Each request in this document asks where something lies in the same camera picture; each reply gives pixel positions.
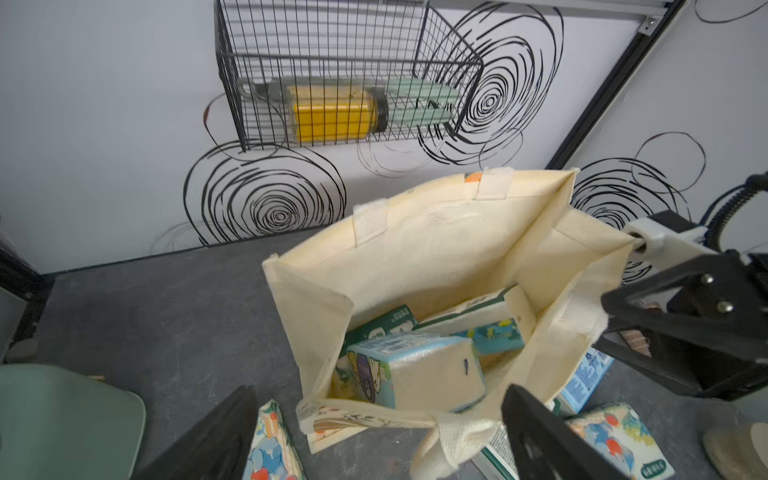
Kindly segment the floral canvas tote bag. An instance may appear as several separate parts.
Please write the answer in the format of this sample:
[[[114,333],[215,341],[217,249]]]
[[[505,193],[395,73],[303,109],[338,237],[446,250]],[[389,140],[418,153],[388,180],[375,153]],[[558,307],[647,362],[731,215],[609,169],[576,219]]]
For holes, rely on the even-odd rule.
[[[434,180],[359,205],[262,268],[294,359],[306,435],[334,442],[363,428],[426,431],[415,479],[451,475],[501,427],[509,386],[543,403],[565,387],[607,327],[601,296],[618,287],[634,240],[574,209],[572,171],[507,167]],[[346,331],[396,306],[424,318],[510,285],[537,325],[518,354],[494,360],[488,393],[461,413],[397,411],[339,394]]]

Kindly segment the light blue tissue pack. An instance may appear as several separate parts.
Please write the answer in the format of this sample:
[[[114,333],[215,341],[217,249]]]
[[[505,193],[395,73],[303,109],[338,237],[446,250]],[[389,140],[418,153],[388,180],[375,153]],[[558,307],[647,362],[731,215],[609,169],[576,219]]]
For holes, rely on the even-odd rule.
[[[357,396],[395,410],[459,412],[487,392],[472,341],[398,333],[353,344],[347,358]]]

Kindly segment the green white tissue pack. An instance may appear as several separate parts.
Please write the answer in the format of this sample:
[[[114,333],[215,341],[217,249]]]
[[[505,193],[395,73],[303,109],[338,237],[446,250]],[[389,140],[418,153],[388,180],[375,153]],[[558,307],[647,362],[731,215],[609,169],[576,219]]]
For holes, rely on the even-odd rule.
[[[486,294],[419,322],[416,330],[469,338],[480,356],[521,350],[537,319],[521,286]]]

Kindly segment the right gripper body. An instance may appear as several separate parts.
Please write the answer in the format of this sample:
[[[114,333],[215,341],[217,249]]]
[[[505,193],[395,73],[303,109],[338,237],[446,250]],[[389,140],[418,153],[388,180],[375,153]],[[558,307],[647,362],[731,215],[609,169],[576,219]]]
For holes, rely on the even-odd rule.
[[[734,401],[767,385],[767,256],[702,255],[601,297],[597,350],[671,392]],[[619,332],[640,330],[652,356]]]

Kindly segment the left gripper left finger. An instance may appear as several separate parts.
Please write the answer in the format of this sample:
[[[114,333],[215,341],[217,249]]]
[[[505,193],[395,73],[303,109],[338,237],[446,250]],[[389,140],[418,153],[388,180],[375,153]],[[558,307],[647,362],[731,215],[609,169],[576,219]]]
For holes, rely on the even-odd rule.
[[[241,385],[171,445],[136,479],[240,479],[258,421],[258,400]]]

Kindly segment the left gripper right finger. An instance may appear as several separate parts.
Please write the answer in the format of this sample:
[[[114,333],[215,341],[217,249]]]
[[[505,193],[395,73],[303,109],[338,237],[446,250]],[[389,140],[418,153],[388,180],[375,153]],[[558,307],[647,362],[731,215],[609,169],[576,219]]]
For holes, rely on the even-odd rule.
[[[508,387],[501,413],[521,479],[625,477],[525,388]]]

